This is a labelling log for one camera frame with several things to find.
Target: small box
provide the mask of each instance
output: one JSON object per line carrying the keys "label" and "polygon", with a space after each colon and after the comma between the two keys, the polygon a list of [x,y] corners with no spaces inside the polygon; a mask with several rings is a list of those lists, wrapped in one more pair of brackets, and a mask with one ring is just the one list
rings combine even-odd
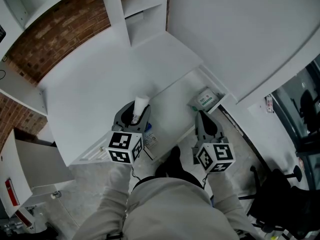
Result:
{"label": "small box", "polygon": [[194,110],[209,111],[219,101],[219,97],[213,93],[208,87],[202,89],[196,96],[194,96],[188,105]]}
{"label": "small box", "polygon": [[109,131],[105,147],[112,162],[133,165],[144,149],[141,133]]}
{"label": "small box", "polygon": [[196,157],[207,174],[224,172],[236,161],[231,143],[203,143]]}

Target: shelf board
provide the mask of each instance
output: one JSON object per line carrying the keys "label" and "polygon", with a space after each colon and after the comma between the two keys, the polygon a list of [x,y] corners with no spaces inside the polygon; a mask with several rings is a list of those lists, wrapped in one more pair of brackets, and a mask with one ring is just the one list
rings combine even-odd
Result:
{"label": "shelf board", "polygon": [[132,23],[127,23],[127,30],[132,47],[139,46],[151,38],[164,32],[155,24],[150,23],[146,19],[141,19]]}
{"label": "shelf board", "polygon": [[162,0],[122,0],[121,2],[125,18],[163,3]]}

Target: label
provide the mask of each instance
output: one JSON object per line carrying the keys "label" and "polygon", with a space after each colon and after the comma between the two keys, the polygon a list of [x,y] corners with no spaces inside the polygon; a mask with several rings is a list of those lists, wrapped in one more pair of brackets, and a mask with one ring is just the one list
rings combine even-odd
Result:
{"label": "label", "polygon": [[154,145],[156,145],[158,143],[158,140],[157,140],[156,136],[154,135],[154,133],[151,130],[148,130],[145,133],[143,143],[148,149],[151,149]]}
{"label": "label", "polygon": [[209,102],[212,100],[212,96],[210,96],[209,94],[205,94],[202,95],[198,98],[198,102],[203,106],[207,106],[209,104]]}
{"label": "label", "polygon": [[272,97],[270,95],[266,97],[266,111],[268,113],[273,113],[274,112],[273,100],[272,100]]}
{"label": "label", "polygon": [[5,36],[6,36],[6,31],[0,25],[0,43],[5,38]]}

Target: wire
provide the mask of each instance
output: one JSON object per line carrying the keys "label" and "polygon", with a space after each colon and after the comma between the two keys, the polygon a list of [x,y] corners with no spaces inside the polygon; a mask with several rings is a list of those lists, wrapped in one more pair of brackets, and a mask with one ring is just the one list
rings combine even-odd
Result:
{"label": "wire", "polygon": [[76,226],[78,227],[78,229],[80,228],[80,226],[78,225],[78,223],[75,221],[75,219],[71,216],[71,214],[68,212],[67,208],[63,205],[63,203],[61,202],[60,198],[57,198],[60,202],[60,204],[62,205],[62,207],[65,209],[65,211],[69,214],[70,218],[73,220],[73,222],[76,224]]}
{"label": "wire", "polygon": [[206,183],[207,183],[208,174],[203,178],[203,189],[205,189]]}
{"label": "wire", "polygon": [[135,178],[137,178],[139,181],[141,181],[141,179],[140,179],[138,176],[135,175],[135,170],[134,170],[133,167],[132,167],[131,174],[132,174],[133,177],[135,177]]}
{"label": "wire", "polygon": [[2,69],[0,69],[0,71],[3,71],[3,72],[4,72],[4,76],[0,78],[0,80],[1,80],[1,79],[4,79],[4,78],[5,78],[5,76],[6,76],[6,71],[4,71],[4,70],[2,70]]}

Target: person's leg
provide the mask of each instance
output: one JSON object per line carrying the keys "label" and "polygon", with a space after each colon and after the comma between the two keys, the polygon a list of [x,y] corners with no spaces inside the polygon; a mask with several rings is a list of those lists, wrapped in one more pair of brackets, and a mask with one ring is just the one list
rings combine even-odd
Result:
{"label": "person's leg", "polygon": [[168,176],[171,178],[185,180],[200,188],[203,188],[203,186],[200,184],[200,182],[197,180],[195,176],[183,169],[182,164],[180,162],[180,148],[178,146],[175,146],[171,150],[170,156],[164,162],[164,164],[162,164],[162,166],[163,167],[161,168],[161,173],[165,171],[166,174],[168,174]]}

